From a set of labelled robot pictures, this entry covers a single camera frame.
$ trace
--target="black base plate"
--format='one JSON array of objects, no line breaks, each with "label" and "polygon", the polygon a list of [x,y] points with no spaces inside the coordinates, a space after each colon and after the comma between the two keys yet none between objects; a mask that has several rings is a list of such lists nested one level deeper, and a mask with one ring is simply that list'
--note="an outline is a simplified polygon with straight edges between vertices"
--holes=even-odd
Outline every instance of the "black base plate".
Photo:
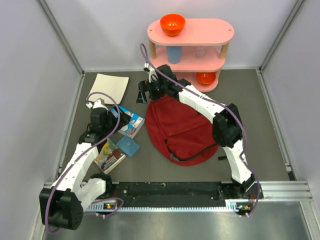
[{"label": "black base plate", "polygon": [[123,207],[200,208],[224,207],[226,199],[257,197],[255,183],[245,194],[232,183],[205,182],[119,182],[115,195],[124,200]]}]

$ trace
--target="gray floor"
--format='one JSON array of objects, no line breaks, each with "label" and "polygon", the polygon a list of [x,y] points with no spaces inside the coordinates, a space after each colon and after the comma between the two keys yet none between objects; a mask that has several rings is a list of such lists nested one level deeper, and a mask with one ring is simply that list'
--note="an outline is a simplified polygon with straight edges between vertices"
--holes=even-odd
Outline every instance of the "gray floor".
[{"label": "gray floor", "polygon": [[[146,79],[144,72],[112,72],[114,76],[129,76],[129,83],[121,105],[145,117],[147,105],[136,104],[137,82]],[[78,138],[90,121],[90,110],[85,105],[96,73],[87,73],[76,109],[64,165],[71,159]],[[225,104],[238,106],[243,125],[248,135],[246,159],[261,181],[289,180],[279,144],[272,126],[264,96],[255,70],[224,70],[221,72],[217,88],[207,94]],[[122,135],[116,133],[113,141]],[[141,146],[137,154],[126,157],[110,175],[116,182],[177,182],[177,181],[229,181],[231,171],[228,161],[218,161],[224,156],[220,148],[208,161],[189,167],[178,166],[164,158],[151,143],[144,125],[134,140]],[[100,172],[93,163],[88,176]]]},{"label": "gray floor", "polygon": [[85,216],[75,230],[43,240],[311,240],[298,202],[262,202],[252,217],[233,212],[119,212]]}]

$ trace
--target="blue cup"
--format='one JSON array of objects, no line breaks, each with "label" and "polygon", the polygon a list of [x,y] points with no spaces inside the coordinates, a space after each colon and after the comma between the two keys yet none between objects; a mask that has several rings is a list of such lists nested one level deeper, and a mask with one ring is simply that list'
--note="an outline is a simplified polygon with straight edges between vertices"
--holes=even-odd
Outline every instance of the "blue cup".
[{"label": "blue cup", "polygon": [[169,63],[177,64],[180,62],[182,46],[167,46],[166,51]]}]

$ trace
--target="small blue square block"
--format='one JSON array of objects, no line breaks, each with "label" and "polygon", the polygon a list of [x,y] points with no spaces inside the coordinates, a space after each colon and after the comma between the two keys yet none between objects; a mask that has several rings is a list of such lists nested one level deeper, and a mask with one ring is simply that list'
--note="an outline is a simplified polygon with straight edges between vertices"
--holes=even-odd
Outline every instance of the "small blue square block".
[{"label": "small blue square block", "polygon": [[140,148],[139,144],[128,136],[121,138],[116,145],[122,152],[124,152],[125,155],[129,157],[133,157]]}]

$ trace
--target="book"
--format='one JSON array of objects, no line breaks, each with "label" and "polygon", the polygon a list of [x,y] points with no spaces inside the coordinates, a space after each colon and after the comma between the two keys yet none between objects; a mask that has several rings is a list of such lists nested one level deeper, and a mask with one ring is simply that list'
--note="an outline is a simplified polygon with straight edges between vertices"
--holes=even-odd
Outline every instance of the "book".
[{"label": "book", "polygon": [[125,157],[126,155],[120,150],[120,148],[118,148],[111,139],[108,139],[94,162],[105,174],[108,174],[119,163],[121,163]]},{"label": "book", "polygon": [[[128,82],[129,77],[110,76],[98,73],[89,93],[102,92],[108,94],[115,100],[116,104],[119,104],[125,94]],[[104,104],[115,104],[108,97],[101,94],[94,94],[89,97],[90,102],[95,102],[98,99],[103,99]]]},{"label": "book", "polygon": [[[123,106],[119,105],[119,108],[125,113],[131,116],[130,119],[130,123],[128,125],[125,125],[123,128],[121,128],[118,132],[128,136],[129,138],[133,139],[135,137],[135,135],[137,134],[137,132],[139,131],[139,129],[142,127],[142,125],[145,123],[145,119],[141,116],[139,116],[138,114],[124,108]],[[118,117],[118,113],[117,111],[112,108],[111,112],[113,113],[113,115],[117,118]]]}]

